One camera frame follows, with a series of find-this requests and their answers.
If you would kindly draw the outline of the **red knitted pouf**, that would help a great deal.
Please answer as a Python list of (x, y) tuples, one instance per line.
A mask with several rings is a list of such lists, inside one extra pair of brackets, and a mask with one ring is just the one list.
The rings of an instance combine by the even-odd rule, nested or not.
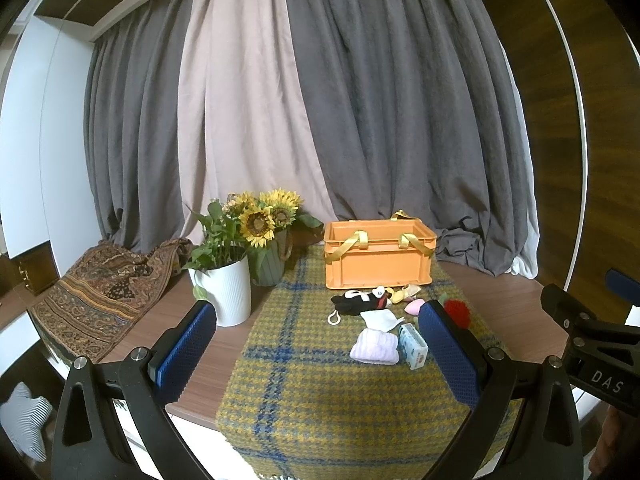
[(471, 311), (462, 300), (447, 299), (444, 310), (459, 328), (467, 330), (471, 325)]

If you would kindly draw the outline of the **blue tissue pack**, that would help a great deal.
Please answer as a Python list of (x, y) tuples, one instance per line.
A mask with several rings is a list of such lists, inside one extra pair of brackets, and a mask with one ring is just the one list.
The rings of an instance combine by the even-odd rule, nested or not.
[(399, 353), (410, 370), (424, 367), (428, 357), (428, 345), (413, 324), (402, 324), (398, 333)]

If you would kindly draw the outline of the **white cloth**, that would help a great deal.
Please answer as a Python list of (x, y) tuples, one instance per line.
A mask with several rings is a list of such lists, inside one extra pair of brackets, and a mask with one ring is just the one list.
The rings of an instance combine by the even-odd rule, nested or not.
[(369, 330), (387, 333), (396, 328), (404, 318), (398, 318), (394, 312), (388, 309), (362, 311), (360, 313)]

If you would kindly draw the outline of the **lavender towel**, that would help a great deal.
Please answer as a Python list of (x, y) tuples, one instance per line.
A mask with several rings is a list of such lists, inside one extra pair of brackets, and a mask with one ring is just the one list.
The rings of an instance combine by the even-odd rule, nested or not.
[(364, 364), (395, 365), (399, 362), (398, 338), (391, 333), (365, 328), (349, 356)]

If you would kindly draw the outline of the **black mouse plush keychain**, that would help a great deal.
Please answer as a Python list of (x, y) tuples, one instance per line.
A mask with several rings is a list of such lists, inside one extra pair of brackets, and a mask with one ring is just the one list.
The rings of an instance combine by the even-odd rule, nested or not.
[(341, 323), (345, 315), (360, 315), (362, 312), (384, 310), (392, 303), (390, 293), (383, 287), (378, 286), (371, 290), (346, 290), (344, 294), (331, 298), (333, 312), (326, 318), (331, 326)]

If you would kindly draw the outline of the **striped star pillow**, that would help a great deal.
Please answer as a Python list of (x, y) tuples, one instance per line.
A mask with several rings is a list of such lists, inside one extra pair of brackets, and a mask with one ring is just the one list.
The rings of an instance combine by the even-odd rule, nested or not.
[(52, 412), (52, 404), (43, 396), (34, 398), (24, 382), (15, 386), (1, 404), (1, 428), (18, 454), (37, 463), (47, 459), (42, 430)]

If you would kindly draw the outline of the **brown paisley cloth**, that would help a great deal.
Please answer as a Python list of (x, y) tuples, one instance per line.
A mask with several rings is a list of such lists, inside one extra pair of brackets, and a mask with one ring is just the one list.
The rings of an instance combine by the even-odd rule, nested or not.
[(160, 301), (192, 249), (190, 240), (175, 238), (137, 254), (104, 240), (27, 309), (32, 324), (65, 364), (78, 356), (100, 362)]

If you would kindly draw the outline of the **pink makeup sponge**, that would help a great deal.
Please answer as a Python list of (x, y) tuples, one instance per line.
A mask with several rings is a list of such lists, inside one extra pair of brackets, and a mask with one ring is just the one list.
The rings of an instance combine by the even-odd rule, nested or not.
[(418, 316), (424, 304), (425, 304), (425, 300), (422, 298), (412, 300), (408, 302), (408, 304), (405, 306), (405, 312), (408, 315)]

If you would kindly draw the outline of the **cream crumpled small toy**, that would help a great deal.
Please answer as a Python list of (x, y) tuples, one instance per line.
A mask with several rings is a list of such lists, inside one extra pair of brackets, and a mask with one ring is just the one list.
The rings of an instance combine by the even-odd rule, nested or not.
[(401, 302), (410, 302), (416, 298), (421, 291), (421, 287), (419, 285), (409, 284), (398, 289), (389, 287), (387, 291), (390, 294), (390, 302), (392, 304), (400, 304)]

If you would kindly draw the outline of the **orange plastic crate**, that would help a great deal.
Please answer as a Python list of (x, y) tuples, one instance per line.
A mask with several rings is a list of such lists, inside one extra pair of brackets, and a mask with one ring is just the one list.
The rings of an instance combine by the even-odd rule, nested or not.
[(348, 220), (324, 232), (326, 287), (334, 290), (428, 285), (437, 235), (397, 211), (387, 220)]

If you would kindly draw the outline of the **white ribbed flower pot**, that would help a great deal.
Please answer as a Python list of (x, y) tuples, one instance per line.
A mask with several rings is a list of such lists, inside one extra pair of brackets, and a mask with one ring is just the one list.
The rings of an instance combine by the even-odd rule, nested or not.
[(247, 256), (219, 269), (190, 269), (189, 275), (194, 298), (214, 307), (219, 326), (238, 326), (250, 317), (252, 288)]

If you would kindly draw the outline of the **yellow blue plaid table runner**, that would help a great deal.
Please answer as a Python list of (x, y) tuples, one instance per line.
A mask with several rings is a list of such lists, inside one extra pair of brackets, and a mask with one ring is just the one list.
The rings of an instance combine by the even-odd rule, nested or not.
[(434, 360), (353, 360), (366, 324), (330, 325), (332, 295), (322, 247), (294, 249), (236, 361), (218, 430), (264, 478), (421, 479), (470, 410)]

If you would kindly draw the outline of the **green ribbed vase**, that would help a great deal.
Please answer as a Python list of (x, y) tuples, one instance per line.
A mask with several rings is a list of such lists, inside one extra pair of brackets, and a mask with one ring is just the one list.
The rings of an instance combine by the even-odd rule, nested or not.
[(284, 273), (285, 263), (291, 257), (293, 242), (291, 232), (277, 232), (267, 248), (251, 249), (248, 253), (250, 278), (260, 287), (276, 286)]

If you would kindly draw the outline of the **grey curtain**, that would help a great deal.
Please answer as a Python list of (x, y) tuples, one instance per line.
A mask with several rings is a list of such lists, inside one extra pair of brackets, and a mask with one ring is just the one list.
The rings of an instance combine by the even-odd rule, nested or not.
[[(150, 0), (96, 40), (85, 151), (110, 242), (183, 236), (178, 84), (193, 0)], [(286, 0), (334, 220), (405, 211), (442, 261), (534, 278), (539, 228), (520, 92), (480, 0)]]

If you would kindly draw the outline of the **beige curtain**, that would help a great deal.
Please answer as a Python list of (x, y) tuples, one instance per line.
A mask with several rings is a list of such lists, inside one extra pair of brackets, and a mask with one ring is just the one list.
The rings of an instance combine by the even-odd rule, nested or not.
[(218, 198), (295, 191), (321, 222), (335, 214), (298, 78), (286, 0), (193, 0), (178, 84), (184, 226)]

